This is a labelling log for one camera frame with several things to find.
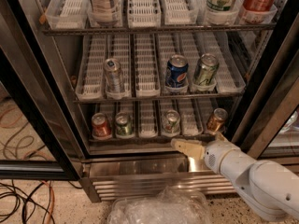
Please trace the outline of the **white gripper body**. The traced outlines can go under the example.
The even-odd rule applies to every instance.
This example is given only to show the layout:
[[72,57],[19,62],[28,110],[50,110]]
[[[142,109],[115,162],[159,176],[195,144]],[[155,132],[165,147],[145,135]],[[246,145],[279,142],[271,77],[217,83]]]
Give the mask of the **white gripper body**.
[[242,175],[249,169],[249,156],[228,141],[209,142],[204,161],[209,169],[221,175]]

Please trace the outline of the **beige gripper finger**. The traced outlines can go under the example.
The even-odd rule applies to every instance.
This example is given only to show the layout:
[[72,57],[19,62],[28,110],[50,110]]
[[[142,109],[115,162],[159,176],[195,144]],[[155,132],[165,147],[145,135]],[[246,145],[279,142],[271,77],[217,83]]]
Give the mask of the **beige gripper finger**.
[[171,147],[174,150],[196,160],[204,158],[205,148],[201,141],[174,138],[171,140]]
[[215,133],[215,139],[223,142],[227,142],[227,138],[220,132]]

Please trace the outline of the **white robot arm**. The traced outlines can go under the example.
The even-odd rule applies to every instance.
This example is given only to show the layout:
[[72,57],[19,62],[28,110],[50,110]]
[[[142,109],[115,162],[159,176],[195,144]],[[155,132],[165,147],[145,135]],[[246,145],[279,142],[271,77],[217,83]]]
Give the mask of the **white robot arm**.
[[174,138],[171,147],[203,161],[208,169],[228,179],[262,219],[280,222],[288,216],[299,218],[299,176],[281,164],[253,159],[221,133],[208,143]]

